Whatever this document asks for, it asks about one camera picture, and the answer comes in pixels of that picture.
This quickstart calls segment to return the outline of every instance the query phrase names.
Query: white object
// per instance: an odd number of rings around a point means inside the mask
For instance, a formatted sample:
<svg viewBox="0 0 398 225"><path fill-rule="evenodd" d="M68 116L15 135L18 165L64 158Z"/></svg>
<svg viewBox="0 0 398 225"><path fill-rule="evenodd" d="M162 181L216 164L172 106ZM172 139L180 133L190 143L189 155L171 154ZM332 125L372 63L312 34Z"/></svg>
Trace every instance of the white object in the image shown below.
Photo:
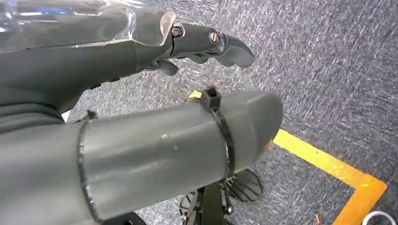
<svg viewBox="0 0 398 225"><path fill-rule="evenodd" d="M369 213L369 214L368 214L367 216L365 216L365 218L363 219L362 225L367 225L367 223L369 222L369 220L370 220L372 217L375 217L375 216L385 216L385 217L388 218L388 220L391 222L392 225L397 225L397 223L395 223L394 219L393 219L390 215L388 215L387 213L382 212L382 211L373 211L373 212Z"/></svg>
<svg viewBox="0 0 398 225"><path fill-rule="evenodd" d="M62 114L62 118L63 118L63 121L65 121L65 123L68 122L69 114L70 114L70 110L67 111L67 112L64 112L64 113Z"/></svg>

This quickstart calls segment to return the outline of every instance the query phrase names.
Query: gray plastic pipe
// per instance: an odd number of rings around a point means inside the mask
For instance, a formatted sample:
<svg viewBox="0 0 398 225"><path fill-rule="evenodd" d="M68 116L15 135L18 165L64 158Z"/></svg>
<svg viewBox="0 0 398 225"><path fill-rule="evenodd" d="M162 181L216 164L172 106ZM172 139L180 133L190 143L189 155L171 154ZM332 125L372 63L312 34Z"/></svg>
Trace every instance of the gray plastic pipe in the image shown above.
<svg viewBox="0 0 398 225"><path fill-rule="evenodd" d="M238 172L275 137L282 104L242 93L223 97L221 112ZM216 182L226 169L219 128L198 103L20 129L0 143L0 224L95 224L90 206L106 220Z"/></svg>

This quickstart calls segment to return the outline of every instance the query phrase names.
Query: gray carpet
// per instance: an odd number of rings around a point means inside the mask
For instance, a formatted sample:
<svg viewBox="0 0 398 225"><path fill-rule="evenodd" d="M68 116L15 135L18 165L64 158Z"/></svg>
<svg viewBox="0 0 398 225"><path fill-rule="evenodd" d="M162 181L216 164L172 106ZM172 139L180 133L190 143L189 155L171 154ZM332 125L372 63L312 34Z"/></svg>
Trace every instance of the gray carpet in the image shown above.
<svg viewBox="0 0 398 225"><path fill-rule="evenodd" d="M269 90L284 104L283 128L388 185L374 207L398 220L398 3L387 1L153 0L188 23L244 40L248 69L179 60L166 77L145 72L86 91L71 113L102 117L177 105L215 84L222 93ZM266 190L235 203L237 225L333 222L353 189L302 159L271 147L253 169ZM138 212L149 225L177 225L165 201Z"/></svg>

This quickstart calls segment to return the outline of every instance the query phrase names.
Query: robotic finger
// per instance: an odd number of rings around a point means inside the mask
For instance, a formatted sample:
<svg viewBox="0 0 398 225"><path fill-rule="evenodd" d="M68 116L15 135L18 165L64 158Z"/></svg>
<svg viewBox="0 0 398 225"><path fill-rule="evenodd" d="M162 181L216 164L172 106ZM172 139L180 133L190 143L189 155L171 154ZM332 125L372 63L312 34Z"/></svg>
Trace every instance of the robotic finger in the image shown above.
<svg viewBox="0 0 398 225"><path fill-rule="evenodd" d="M159 69L166 75L176 74L177 66L166 59L189 58L203 64L209 58L215 58L223 66L237 65L241 68L251 66L255 59L253 52L241 40L213 28L175 23L171 35L171 51L162 55L162 59L153 62L147 70Z"/></svg>

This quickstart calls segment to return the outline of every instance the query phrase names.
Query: black cable tie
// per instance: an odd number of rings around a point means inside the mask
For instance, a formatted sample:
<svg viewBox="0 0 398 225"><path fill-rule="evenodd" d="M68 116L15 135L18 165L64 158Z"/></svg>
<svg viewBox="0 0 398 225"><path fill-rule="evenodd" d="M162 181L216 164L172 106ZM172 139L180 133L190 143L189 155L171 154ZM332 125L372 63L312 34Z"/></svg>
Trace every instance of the black cable tie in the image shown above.
<svg viewBox="0 0 398 225"><path fill-rule="evenodd" d="M220 111L221 95L214 86L209 86L202 92L202 96L200 97L199 102L203 106L203 108L205 108L214 116L225 143L227 168L225 177L222 181L226 202L224 213L229 215L233 212L233 207L230 201L227 180L229 177L232 177L235 172L235 147L232 139L232 134L224 115Z"/></svg>

